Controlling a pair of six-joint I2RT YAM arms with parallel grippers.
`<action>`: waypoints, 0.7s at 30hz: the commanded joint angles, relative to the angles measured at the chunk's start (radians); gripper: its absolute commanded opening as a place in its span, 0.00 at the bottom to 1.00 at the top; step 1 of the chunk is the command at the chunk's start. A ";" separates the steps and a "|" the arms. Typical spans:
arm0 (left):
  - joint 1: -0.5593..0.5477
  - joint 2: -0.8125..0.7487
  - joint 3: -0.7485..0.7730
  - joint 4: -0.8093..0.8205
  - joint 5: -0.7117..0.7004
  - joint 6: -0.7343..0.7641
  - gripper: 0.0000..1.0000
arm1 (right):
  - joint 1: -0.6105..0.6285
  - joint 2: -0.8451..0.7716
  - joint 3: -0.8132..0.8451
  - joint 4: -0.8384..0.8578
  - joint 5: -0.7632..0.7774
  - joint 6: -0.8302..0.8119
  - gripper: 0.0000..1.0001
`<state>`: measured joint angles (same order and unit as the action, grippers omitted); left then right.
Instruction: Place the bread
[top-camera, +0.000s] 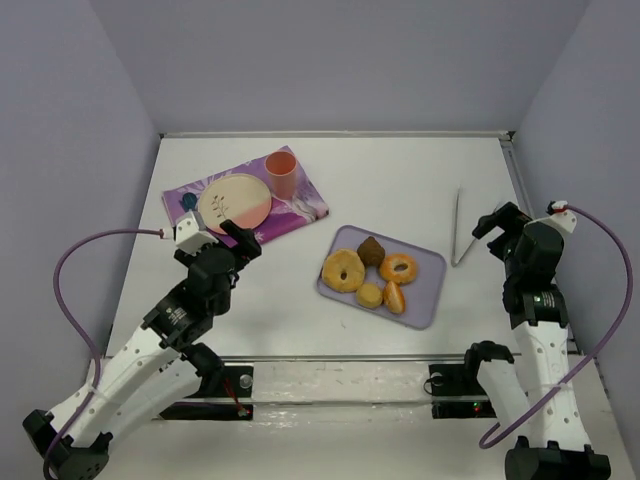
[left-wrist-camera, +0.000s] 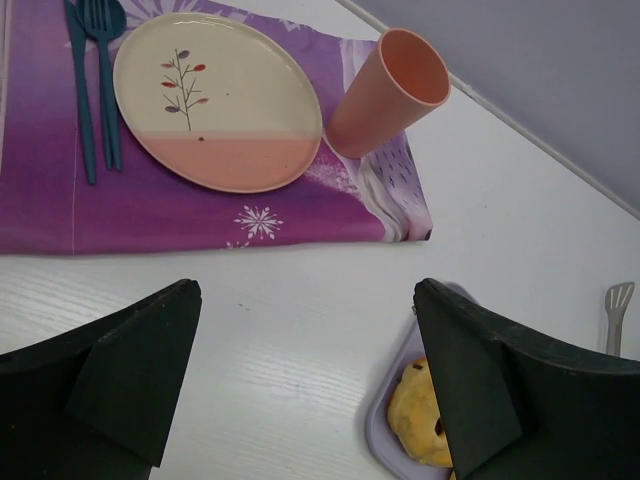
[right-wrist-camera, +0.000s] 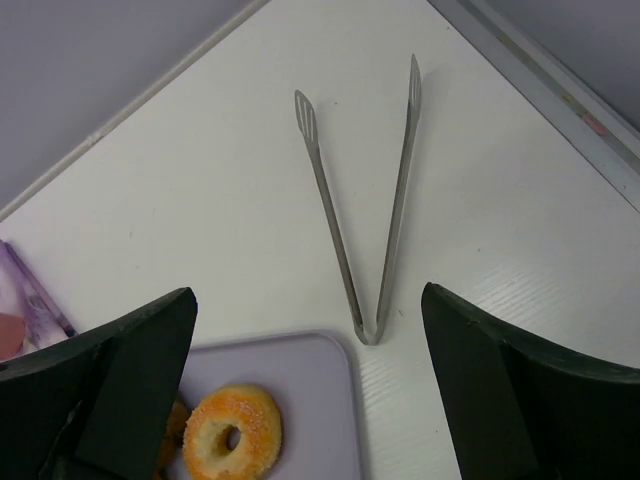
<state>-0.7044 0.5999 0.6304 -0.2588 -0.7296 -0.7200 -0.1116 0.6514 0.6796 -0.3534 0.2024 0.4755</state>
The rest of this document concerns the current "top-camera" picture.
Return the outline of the metal tongs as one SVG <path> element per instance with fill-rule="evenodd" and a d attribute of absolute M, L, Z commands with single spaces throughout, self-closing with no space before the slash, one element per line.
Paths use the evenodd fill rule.
<path fill-rule="evenodd" d="M 458 247 L 458 228 L 459 228 L 459 213 L 460 213 L 460 200 L 462 195 L 462 187 L 459 186 L 456 190 L 453 201 L 452 212 L 452 226 L 450 236 L 450 249 L 449 249 L 449 265 L 452 268 L 457 268 L 464 260 L 465 257 L 474 247 L 477 239 L 473 237 L 467 247 L 460 253 L 457 253 Z"/>

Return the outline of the golden oval bread roll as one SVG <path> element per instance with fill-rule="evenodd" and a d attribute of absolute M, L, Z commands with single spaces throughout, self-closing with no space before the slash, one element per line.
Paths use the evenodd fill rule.
<path fill-rule="evenodd" d="M 406 301 L 400 286 L 388 281 L 383 289 L 383 303 L 385 307 L 394 315 L 401 315 L 406 310 Z"/>

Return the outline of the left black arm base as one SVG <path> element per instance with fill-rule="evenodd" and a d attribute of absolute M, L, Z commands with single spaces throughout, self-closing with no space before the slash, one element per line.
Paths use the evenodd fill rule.
<path fill-rule="evenodd" d="M 199 389 L 158 415 L 163 420 L 252 421 L 254 366 L 227 363 L 219 376 L 206 377 Z"/>

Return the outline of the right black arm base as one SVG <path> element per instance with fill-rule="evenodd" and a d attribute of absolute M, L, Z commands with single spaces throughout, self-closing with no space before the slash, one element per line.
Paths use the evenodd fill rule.
<path fill-rule="evenodd" d="M 423 390 L 434 400 L 434 419 L 496 418 L 484 389 L 461 363 L 430 364 Z"/>

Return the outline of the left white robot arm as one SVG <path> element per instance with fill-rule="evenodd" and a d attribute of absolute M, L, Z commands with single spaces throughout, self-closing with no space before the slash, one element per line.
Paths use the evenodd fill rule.
<path fill-rule="evenodd" d="M 93 356 L 92 379 L 22 423 L 42 457 L 45 478 L 95 478 L 117 439 L 221 377 L 222 360 L 200 339 L 229 311 L 240 271 L 262 253 L 251 229 L 232 220 L 221 228 L 233 245 L 211 235 L 194 212 L 183 215 L 172 231 L 155 231 L 174 241 L 174 258 L 186 277 L 151 308 L 109 362 L 101 361 L 86 332 L 80 334 Z"/>

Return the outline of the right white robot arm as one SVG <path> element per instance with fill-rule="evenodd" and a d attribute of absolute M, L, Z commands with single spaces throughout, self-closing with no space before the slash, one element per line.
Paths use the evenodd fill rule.
<path fill-rule="evenodd" d="M 566 375 L 568 313 L 554 283 L 576 218 L 567 212 L 534 220 L 505 203 L 481 217 L 472 234 L 502 233 L 488 249 L 505 268 L 502 302 L 520 358 L 492 341 L 473 344 L 465 354 L 468 379 L 486 392 L 501 429 L 516 428 L 505 456 L 508 479 L 607 479 L 609 458 L 594 451 L 583 426 L 575 391 Z"/>

